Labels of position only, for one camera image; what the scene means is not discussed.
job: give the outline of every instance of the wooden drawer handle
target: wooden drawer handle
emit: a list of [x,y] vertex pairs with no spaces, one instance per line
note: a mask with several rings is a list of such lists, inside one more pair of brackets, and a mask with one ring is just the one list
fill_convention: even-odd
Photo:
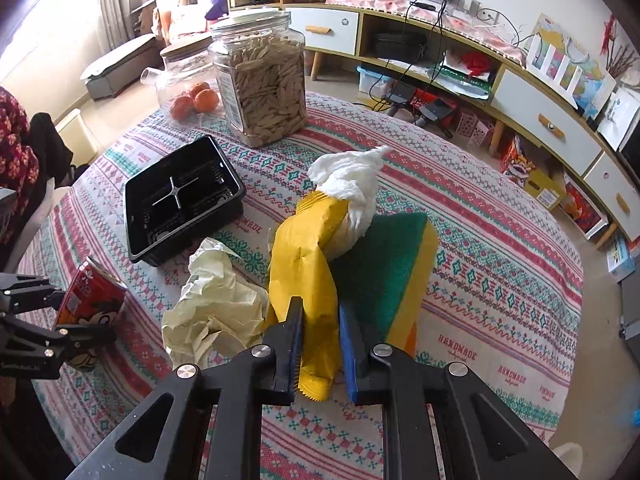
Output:
[[554,134],[558,139],[564,139],[564,132],[547,119],[543,114],[538,115],[538,120],[547,130]]
[[329,34],[331,32],[329,27],[318,27],[316,25],[307,25],[305,30],[307,32],[314,32],[315,34]]
[[626,200],[620,195],[620,193],[616,193],[616,202],[620,206],[620,209],[625,213],[625,215],[631,214],[631,209],[629,208],[629,204],[626,203]]

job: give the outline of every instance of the table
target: table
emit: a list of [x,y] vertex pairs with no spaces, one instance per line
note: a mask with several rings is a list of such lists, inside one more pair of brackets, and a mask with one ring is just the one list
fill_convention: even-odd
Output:
[[[303,130],[261,149],[240,144],[219,118],[186,129],[155,112],[92,164],[38,232],[20,272],[67,286],[92,254],[129,286],[118,340],[104,349],[97,368],[81,373],[65,365],[60,380],[34,381],[76,463],[171,371],[159,323],[187,279],[189,251],[159,268],[130,263],[124,183],[206,132],[247,188],[244,216],[214,236],[242,257],[234,261],[237,272],[260,284],[268,272],[268,230],[312,189],[311,162],[322,153],[388,144],[377,213],[424,211],[440,236],[418,317],[416,358],[437,366],[467,363],[548,443],[574,368],[583,280],[574,245],[532,197],[437,136],[319,94],[308,93],[307,106]],[[54,313],[26,319],[51,326]],[[263,413],[265,478],[382,478],[380,407],[349,403],[340,376],[326,402],[299,394],[290,408],[265,406]]]

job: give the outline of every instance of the cabinet leg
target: cabinet leg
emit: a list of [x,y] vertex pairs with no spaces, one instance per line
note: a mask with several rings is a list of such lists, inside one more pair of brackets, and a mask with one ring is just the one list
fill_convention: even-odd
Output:
[[311,67],[311,81],[318,79],[318,72],[320,71],[320,65],[322,64],[322,56],[324,56],[324,52],[316,52],[314,54],[314,64]]
[[498,146],[500,146],[500,139],[502,138],[503,131],[504,123],[502,121],[495,121],[494,134],[491,136],[491,144],[489,145],[489,155],[495,156],[498,152]]
[[596,249],[601,248],[605,243],[607,243],[607,241],[613,236],[613,233],[616,232],[617,228],[618,228],[618,224],[616,224],[615,222],[612,222],[611,225],[607,228],[607,230],[604,231],[604,234],[600,237],[600,240],[597,241]]

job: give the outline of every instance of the crumpled white tissue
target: crumpled white tissue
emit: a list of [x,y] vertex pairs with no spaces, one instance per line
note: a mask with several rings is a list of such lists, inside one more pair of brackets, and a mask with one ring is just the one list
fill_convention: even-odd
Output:
[[162,344],[174,368],[185,363],[205,368],[210,350],[232,357],[260,340],[269,295],[236,274],[230,254],[238,256],[205,238],[189,258],[191,275],[161,323]]
[[378,146],[368,152],[341,152],[319,156],[306,174],[316,189],[334,198],[349,201],[347,216],[322,252],[333,260],[349,251],[364,236],[376,212],[378,172],[383,156],[391,150]]

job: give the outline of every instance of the orange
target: orange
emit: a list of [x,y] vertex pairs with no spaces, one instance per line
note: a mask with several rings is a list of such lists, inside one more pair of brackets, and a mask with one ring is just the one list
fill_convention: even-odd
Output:
[[220,98],[215,91],[207,89],[196,95],[194,103],[196,105],[196,111],[198,113],[210,113],[216,109]]
[[181,95],[180,97],[175,98],[174,102],[171,103],[169,113],[176,121],[181,121],[186,119],[192,110],[193,99],[187,95]]
[[197,85],[192,86],[191,90],[189,90],[189,95],[191,96],[191,99],[195,99],[196,95],[198,95],[203,90],[209,90],[209,88],[211,88],[209,86],[209,83],[203,81],[202,83],[198,83]]

